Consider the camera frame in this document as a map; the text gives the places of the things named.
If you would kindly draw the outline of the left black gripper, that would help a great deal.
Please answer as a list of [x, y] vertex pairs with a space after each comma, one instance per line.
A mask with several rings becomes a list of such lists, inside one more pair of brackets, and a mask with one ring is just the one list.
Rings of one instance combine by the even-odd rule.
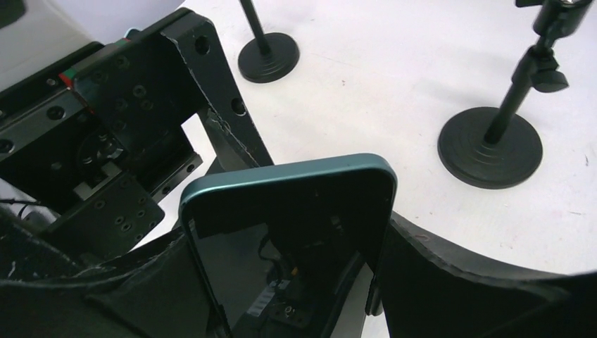
[[57, 214], [27, 230], [78, 261], [126, 254], [201, 165], [184, 69], [224, 171], [273, 164], [214, 24], [180, 8], [160, 37], [92, 42], [1, 92], [1, 178]]

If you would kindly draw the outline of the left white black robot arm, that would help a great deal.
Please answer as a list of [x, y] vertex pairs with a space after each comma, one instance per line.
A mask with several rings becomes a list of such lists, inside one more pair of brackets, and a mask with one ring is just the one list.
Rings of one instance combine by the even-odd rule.
[[2, 1], [1, 180], [58, 217], [31, 223], [2, 199], [1, 262], [126, 253], [201, 162], [191, 118], [214, 168], [271, 164], [211, 20], [168, 6], [102, 40], [56, 1]]

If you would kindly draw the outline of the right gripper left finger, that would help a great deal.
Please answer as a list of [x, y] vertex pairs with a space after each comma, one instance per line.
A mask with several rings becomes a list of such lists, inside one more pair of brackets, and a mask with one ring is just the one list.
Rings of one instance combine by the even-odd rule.
[[2, 337], [218, 337], [183, 231], [84, 266], [1, 213]]

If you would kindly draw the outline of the black phone stand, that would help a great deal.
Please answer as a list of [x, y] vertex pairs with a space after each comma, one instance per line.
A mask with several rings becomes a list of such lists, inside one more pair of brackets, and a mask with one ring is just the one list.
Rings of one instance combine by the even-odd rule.
[[464, 110], [441, 129], [439, 158], [454, 177], [482, 189], [514, 187], [534, 174], [543, 157], [541, 138], [517, 114], [531, 89], [554, 93], [568, 88], [553, 47], [574, 34], [592, 1], [516, 1], [518, 8], [540, 6], [533, 30], [538, 35], [511, 77], [501, 105]]
[[300, 59], [296, 41], [281, 32], [264, 33], [251, 0], [239, 2], [254, 38], [240, 51], [238, 68], [241, 76], [253, 83], [269, 83], [288, 75]]

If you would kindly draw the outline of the blue-cased phone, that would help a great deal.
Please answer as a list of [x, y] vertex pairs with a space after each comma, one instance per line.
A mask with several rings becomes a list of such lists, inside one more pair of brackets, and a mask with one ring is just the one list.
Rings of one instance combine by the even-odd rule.
[[220, 337], [330, 337], [381, 253], [397, 176], [377, 154], [207, 175], [179, 219]]

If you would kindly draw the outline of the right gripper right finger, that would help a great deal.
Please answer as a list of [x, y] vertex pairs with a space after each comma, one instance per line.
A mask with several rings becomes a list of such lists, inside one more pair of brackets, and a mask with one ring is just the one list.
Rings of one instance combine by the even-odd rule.
[[595, 337], [596, 274], [475, 253], [394, 213], [376, 280], [392, 337]]

